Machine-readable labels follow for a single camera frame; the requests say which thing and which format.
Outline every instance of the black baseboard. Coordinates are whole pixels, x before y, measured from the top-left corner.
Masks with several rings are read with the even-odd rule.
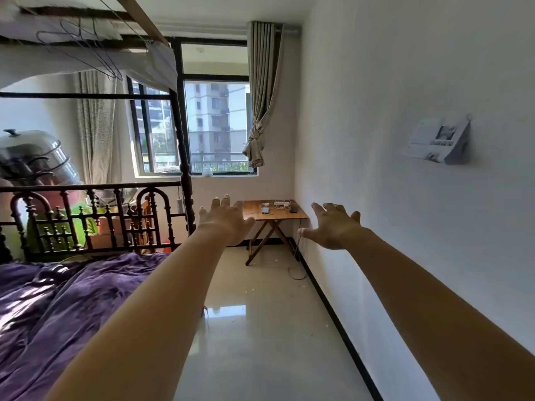
[[[291,243],[294,245],[294,247],[296,247],[295,241],[292,238],[289,238],[288,240],[291,241]],[[306,261],[304,260],[303,256],[299,252],[298,252],[298,254],[299,254],[299,259],[301,259],[301,264],[303,265],[303,268],[307,272],[307,274],[308,274],[308,276],[310,278],[310,281],[312,282],[312,285],[316,289],[316,292],[318,293],[318,296],[321,298],[323,305],[327,309],[327,312],[329,313],[329,315],[330,315],[330,317],[331,317],[331,319],[332,319],[332,321],[334,323],[334,326],[336,326],[336,329],[338,330],[338,333],[342,337],[342,340],[344,341],[344,344],[346,345],[346,348],[347,348],[349,354],[351,355],[351,357],[353,359],[353,362],[355,362],[355,364],[357,366],[357,369],[360,372],[360,374],[362,376],[362,379],[364,380],[364,383],[366,384],[366,387],[368,388],[368,391],[370,391],[370,394],[371,394],[373,400],[374,401],[383,401],[383,398],[381,397],[381,394],[379,393],[377,387],[375,386],[375,383],[371,379],[370,374],[366,370],[366,367],[365,367],[364,363],[362,363],[362,359],[358,355],[358,352],[355,349],[355,347],[353,346],[353,343],[351,343],[351,340],[349,339],[349,336],[347,336],[346,330],[344,329],[344,327],[340,323],[340,320],[338,319],[338,317],[335,314],[333,308],[331,307],[331,304],[329,303],[329,300],[327,299],[327,297],[323,293],[321,287],[319,286],[318,282],[314,278],[314,275],[310,271],[310,268],[308,267],[308,265],[307,265]]]
[[[251,242],[250,239],[244,239],[240,243],[238,243],[236,246],[229,246],[229,248],[238,248],[240,246],[248,246],[249,242]],[[255,242],[253,242],[253,246],[258,246],[262,242],[262,239],[257,239]],[[280,240],[280,238],[269,238],[265,245],[284,245],[284,243]]]

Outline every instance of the hand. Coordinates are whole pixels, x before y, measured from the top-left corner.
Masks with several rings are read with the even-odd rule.
[[[301,228],[300,236],[327,249],[347,249],[351,241],[362,232],[369,231],[361,227],[361,214],[358,211],[349,216],[341,204],[326,202],[323,207],[316,202],[312,203],[312,209],[318,218],[318,229]]]
[[[226,246],[234,246],[244,240],[244,237],[255,224],[254,218],[244,221],[244,202],[238,201],[231,206],[231,198],[226,195],[219,202],[219,198],[212,200],[212,208],[207,212],[204,207],[199,210],[199,228],[213,228],[226,241]]]

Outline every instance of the wooden table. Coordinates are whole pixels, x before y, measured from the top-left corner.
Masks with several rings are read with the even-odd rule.
[[[270,206],[270,214],[262,214],[262,204],[264,202],[269,202]],[[297,205],[298,203],[294,200],[291,200],[292,205]],[[273,232],[276,232],[279,236],[280,240],[290,249],[292,254],[295,252],[294,247],[292,244],[288,241],[288,238],[284,236],[283,232],[279,228],[279,224],[283,222],[284,220],[294,220],[294,219],[307,219],[308,216],[305,214],[305,212],[301,209],[301,207],[298,206],[298,211],[296,213],[291,213],[289,209],[277,209],[275,208],[274,200],[252,200],[252,201],[245,201],[244,202],[244,219],[247,219],[249,217],[253,217],[256,221],[264,221],[260,229],[258,229],[258,232],[256,233],[255,237],[251,239],[251,242],[247,246],[247,250],[249,251],[249,259],[247,262],[245,262],[246,266],[249,266],[253,258],[258,254],[260,249],[265,245],[265,243],[268,241],[270,236],[273,234]],[[271,226],[271,230],[268,232],[266,237],[260,242],[256,250],[252,253],[252,244],[256,241],[258,236],[260,236],[260,233],[264,230],[266,225]]]

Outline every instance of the pot lid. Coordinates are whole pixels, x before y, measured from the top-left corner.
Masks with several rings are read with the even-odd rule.
[[[45,155],[61,146],[56,137],[45,131],[4,129],[4,133],[0,136],[0,160],[4,161]]]

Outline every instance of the glass pane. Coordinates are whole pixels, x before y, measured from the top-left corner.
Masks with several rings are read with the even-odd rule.
[[[247,46],[182,44],[182,60],[188,74],[249,75]]]
[[[247,103],[249,84],[192,80],[184,82],[184,90],[191,171],[200,173],[203,168],[211,168],[213,172],[252,172],[242,153],[252,118]],[[200,97],[196,90],[201,90]],[[214,99],[219,102],[218,108]]]
[[[134,92],[139,92],[139,85],[132,81]],[[167,94],[166,92],[145,87],[146,94]],[[139,139],[141,145],[141,155],[144,171],[150,172],[149,161],[151,157],[147,147],[145,136],[142,101],[135,101],[137,116],[137,126],[139,128]],[[149,134],[152,140],[152,156],[154,157],[154,171],[157,173],[179,172],[180,161],[177,159],[177,139],[171,122],[171,110],[169,101],[148,100],[148,115],[146,120],[150,123]]]

